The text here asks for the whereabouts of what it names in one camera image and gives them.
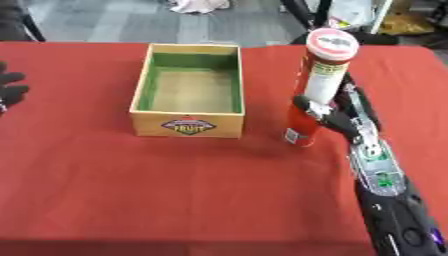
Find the can label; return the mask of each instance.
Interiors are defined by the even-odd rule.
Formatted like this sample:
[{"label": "can label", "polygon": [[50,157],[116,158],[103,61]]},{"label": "can label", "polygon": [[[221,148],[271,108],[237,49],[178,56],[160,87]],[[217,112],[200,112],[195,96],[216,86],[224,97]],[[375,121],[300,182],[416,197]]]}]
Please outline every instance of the can label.
[{"label": "can label", "polygon": [[348,63],[329,65],[319,61],[313,63],[304,95],[311,100],[327,105],[336,94],[347,71]]}]

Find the red canister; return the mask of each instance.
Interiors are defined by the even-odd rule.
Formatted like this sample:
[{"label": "red canister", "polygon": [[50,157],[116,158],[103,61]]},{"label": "red canister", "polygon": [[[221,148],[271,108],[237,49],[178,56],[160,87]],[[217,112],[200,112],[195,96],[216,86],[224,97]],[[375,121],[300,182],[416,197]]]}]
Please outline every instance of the red canister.
[{"label": "red canister", "polygon": [[[307,38],[294,95],[305,95],[323,105],[331,102],[347,72],[350,60],[359,49],[350,34],[332,28],[312,31]],[[316,121],[291,105],[285,139],[302,147],[311,146],[319,129]]]}]

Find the box label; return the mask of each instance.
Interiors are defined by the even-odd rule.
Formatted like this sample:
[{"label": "box label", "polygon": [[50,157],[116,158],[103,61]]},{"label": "box label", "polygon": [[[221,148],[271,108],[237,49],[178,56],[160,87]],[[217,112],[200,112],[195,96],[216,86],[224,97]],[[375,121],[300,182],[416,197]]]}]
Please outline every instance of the box label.
[{"label": "box label", "polygon": [[216,128],[209,122],[203,120],[195,120],[190,116],[185,116],[181,120],[172,120],[162,124],[162,127],[182,133],[184,135],[195,135],[201,132],[212,130]]}]

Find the cardboard box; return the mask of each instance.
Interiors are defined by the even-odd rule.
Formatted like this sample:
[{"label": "cardboard box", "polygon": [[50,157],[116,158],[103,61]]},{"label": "cardboard box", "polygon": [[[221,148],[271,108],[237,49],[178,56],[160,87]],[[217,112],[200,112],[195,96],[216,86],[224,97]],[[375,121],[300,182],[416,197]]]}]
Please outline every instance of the cardboard box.
[{"label": "cardboard box", "polygon": [[242,81],[238,46],[153,44],[130,107],[135,132],[239,138]]}]

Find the red tablecloth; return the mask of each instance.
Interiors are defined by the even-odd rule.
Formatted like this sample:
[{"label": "red tablecloth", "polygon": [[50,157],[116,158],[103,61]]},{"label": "red tablecloth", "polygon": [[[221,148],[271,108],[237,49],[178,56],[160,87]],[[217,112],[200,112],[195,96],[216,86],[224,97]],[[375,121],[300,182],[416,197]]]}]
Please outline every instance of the red tablecloth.
[{"label": "red tablecloth", "polygon": [[[371,255],[342,137],[282,141],[302,47],[243,50],[241,140],[135,137],[146,48],[0,44],[31,86],[0,119],[2,255]],[[350,70],[448,234],[447,69],[423,48],[363,47]]]}]

